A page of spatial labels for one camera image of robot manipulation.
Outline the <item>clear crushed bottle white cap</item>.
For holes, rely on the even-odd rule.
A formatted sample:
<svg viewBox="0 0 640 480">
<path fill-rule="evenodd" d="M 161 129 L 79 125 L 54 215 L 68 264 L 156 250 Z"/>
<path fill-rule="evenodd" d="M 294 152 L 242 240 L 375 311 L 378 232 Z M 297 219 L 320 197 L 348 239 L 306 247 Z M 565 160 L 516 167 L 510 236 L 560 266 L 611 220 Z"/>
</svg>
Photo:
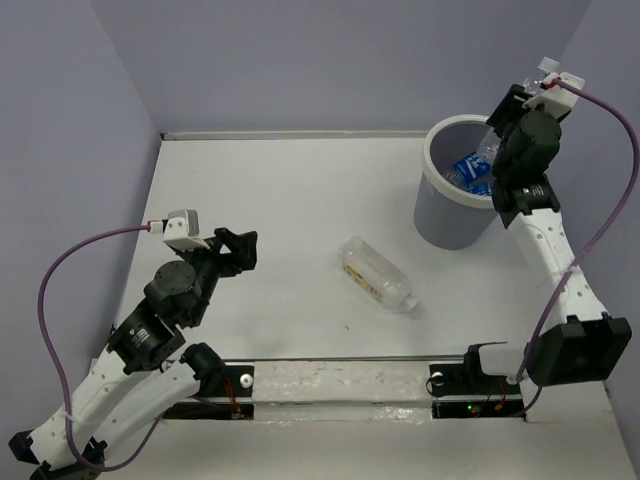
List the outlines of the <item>clear crushed bottle white cap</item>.
<svg viewBox="0 0 640 480">
<path fill-rule="evenodd" d="M 558 61 L 544 57 L 532 75 L 520 84 L 514 84 L 510 87 L 499 106 L 489 116 L 487 125 L 490 127 L 490 130 L 484 136 L 476 150 L 476 153 L 484 161 L 489 164 L 494 162 L 501 143 L 501 135 L 507 125 L 521 113 L 522 104 L 539 93 L 541 82 L 548 74 L 557 72 L 559 65 L 560 63 Z"/>
</svg>

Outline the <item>blue label bottle sideways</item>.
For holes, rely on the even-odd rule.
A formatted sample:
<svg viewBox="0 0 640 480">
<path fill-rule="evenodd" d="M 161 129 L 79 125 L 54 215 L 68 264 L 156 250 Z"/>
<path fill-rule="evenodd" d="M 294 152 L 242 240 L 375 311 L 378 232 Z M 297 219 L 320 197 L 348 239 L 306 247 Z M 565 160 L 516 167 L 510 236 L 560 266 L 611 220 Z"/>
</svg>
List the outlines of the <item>blue label bottle sideways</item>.
<svg viewBox="0 0 640 480">
<path fill-rule="evenodd" d="M 473 152 L 456 161 L 443 173 L 443 177 L 451 185 L 468 190 L 490 173 L 491 164 L 483 156 Z"/>
</svg>

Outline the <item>blue label Chinese text bottle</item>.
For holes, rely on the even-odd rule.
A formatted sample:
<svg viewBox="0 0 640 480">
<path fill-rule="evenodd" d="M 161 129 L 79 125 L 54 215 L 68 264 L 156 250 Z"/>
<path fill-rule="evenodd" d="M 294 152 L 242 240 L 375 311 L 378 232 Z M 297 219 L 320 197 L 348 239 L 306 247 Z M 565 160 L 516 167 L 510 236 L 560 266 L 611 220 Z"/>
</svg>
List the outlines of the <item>blue label Chinese text bottle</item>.
<svg viewBox="0 0 640 480">
<path fill-rule="evenodd" d="M 467 189 L 467 192 L 477 196 L 490 197 L 493 193 L 492 186 L 489 182 L 472 185 Z"/>
</svg>

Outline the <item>large clear yellow label bottle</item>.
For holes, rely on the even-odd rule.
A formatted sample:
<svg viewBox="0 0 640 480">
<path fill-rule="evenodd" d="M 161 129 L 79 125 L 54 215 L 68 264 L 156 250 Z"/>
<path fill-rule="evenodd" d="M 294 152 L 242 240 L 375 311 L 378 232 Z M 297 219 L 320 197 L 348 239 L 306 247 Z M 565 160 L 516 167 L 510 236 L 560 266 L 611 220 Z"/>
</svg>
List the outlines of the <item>large clear yellow label bottle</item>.
<svg viewBox="0 0 640 480">
<path fill-rule="evenodd" d="M 378 305 L 408 314 L 418 305 L 408 277 L 360 237 L 352 237 L 337 252 L 340 269 Z"/>
</svg>

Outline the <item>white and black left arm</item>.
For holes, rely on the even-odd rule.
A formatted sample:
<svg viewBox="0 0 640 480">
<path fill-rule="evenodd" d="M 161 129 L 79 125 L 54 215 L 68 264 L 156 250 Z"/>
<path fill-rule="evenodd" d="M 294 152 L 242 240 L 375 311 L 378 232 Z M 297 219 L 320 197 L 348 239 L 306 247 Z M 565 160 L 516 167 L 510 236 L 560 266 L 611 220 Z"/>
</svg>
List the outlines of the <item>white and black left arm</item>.
<svg viewBox="0 0 640 480">
<path fill-rule="evenodd" d="M 41 426 L 16 433 L 14 457 L 34 465 L 34 479 L 95 479 L 116 442 L 156 428 L 182 399 L 233 384 L 207 344 L 188 345 L 183 330 L 200 326 L 217 283 L 257 264 L 258 234 L 218 228 L 202 239 L 174 220 L 146 225 L 176 254 L 158 268 L 143 298 L 116 327 L 76 389 L 70 389 L 50 337 L 43 338 L 61 382 L 63 403 Z"/>
</svg>

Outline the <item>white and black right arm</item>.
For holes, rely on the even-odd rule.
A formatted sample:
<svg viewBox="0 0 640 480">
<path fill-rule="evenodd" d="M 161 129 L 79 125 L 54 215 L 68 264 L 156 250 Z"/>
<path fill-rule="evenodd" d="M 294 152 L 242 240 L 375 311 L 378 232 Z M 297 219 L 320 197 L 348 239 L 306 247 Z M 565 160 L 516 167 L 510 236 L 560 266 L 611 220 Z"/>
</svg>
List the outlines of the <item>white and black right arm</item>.
<svg viewBox="0 0 640 480">
<path fill-rule="evenodd" d="M 607 379 L 632 337 L 628 320 L 612 316 L 589 286 L 566 236 L 560 202 L 546 171 L 558 154 L 560 123 L 583 93 L 552 76 L 538 95 L 514 84 L 489 116 L 500 144 L 492 166 L 494 209 L 534 277 L 543 311 L 522 340 L 476 344 L 460 368 L 462 384 L 482 392 L 497 377 L 538 387 Z"/>
</svg>

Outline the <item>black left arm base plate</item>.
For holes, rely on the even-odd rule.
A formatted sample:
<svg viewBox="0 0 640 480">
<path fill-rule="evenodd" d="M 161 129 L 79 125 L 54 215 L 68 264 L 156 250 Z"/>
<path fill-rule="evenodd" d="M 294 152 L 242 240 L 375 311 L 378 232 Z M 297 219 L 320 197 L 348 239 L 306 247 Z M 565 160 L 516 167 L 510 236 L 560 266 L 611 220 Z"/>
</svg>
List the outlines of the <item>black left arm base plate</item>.
<svg viewBox="0 0 640 480">
<path fill-rule="evenodd" d="M 180 400 L 162 416 L 164 420 L 244 421 L 254 418 L 254 366 L 228 364 L 222 379 L 206 383 L 192 397 Z"/>
</svg>

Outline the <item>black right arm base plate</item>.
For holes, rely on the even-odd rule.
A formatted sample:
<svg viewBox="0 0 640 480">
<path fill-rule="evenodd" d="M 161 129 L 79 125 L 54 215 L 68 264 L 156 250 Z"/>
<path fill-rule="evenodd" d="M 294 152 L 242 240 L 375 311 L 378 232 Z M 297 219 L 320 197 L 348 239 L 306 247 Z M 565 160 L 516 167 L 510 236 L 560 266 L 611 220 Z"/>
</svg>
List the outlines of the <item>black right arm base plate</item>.
<svg viewBox="0 0 640 480">
<path fill-rule="evenodd" d="M 504 376 L 471 374 L 462 363 L 431 364 L 425 389 L 435 420 L 524 416 L 518 385 L 509 384 Z"/>
</svg>

